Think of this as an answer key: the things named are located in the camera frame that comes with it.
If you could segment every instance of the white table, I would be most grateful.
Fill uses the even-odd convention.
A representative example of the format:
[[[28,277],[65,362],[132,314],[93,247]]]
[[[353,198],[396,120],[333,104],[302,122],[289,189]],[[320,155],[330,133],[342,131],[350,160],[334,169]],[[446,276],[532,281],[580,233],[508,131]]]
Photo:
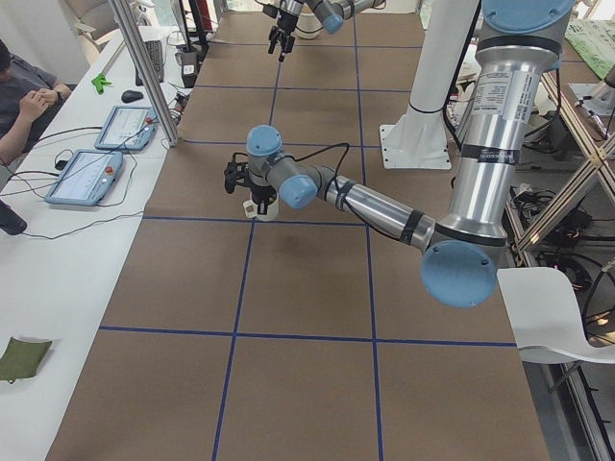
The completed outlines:
[[[145,39],[165,37],[168,29],[143,28]],[[90,82],[98,75],[121,43],[117,36],[105,48],[61,112],[44,135],[82,126],[102,126],[113,106],[122,106],[120,96],[135,86],[135,68],[124,49],[111,70],[102,95]],[[182,86],[180,67],[175,63],[175,49],[167,47],[165,83],[161,84],[167,102]],[[147,95],[133,103],[150,106]],[[91,149],[96,131],[75,132],[41,141],[26,157],[19,171],[55,171],[54,158],[62,149]],[[27,223],[26,232],[57,235],[86,226],[94,221],[143,210],[162,167],[168,144],[158,128],[155,138],[140,153],[135,153],[137,167],[126,200],[112,207],[50,206],[32,192],[7,195],[26,190],[23,182],[11,181],[0,193]],[[103,203],[120,202],[135,160],[125,156],[118,181]],[[33,186],[49,184],[43,175]],[[41,195],[46,188],[39,190]],[[0,459],[12,461],[43,460],[62,421],[87,353],[126,255],[135,237],[140,216],[123,218],[80,230],[57,240],[24,235],[9,236],[0,232],[0,353],[11,336],[51,339],[53,345],[38,375],[15,384],[0,382]]]

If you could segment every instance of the label on robot arm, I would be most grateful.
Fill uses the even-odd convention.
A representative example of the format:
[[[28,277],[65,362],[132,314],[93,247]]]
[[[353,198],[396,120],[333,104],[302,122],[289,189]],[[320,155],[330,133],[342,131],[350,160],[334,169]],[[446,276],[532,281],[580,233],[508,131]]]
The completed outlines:
[[[482,74],[474,97],[472,115],[502,115],[513,72]]]
[[[503,119],[527,124],[534,107],[534,98],[540,76],[531,72],[515,70],[508,88],[508,101]]]

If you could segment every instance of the computer mouse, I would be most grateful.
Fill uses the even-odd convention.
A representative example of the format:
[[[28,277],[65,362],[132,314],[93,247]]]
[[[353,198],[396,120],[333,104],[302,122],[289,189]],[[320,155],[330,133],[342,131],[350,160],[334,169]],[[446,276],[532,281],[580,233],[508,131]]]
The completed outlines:
[[[127,89],[122,93],[122,103],[131,103],[143,99],[143,93],[134,89]]]

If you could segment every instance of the keyboard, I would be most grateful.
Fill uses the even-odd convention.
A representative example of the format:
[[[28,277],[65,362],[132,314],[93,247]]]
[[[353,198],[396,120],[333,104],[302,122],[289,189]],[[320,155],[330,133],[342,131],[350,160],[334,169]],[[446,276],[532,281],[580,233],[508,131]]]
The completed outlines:
[[[154,70],[158,75],[158,81],[164,82],[164,54],[162,52],[162,42],[160,40],[149,40],[145,42],[145,49],[150,57],[150,61],[154,66]],[[135,83],[137,86],[142,86],[143,81],[138,75],[138,70],[135,67]]]

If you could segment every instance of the person's hand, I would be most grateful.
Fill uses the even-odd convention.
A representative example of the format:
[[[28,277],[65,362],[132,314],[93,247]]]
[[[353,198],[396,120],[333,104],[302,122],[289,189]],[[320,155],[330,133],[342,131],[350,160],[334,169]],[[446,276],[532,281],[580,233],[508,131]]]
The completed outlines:
[[[53,106],[58,102],[58,92],[53,89],[41,88],[37,93],[42,96],[42,99],[47,101],[49,106]]]
[[[49,107],[49,103],[36,91],[30,91],[19,101],[19,115],[30,123],[38,119]]]

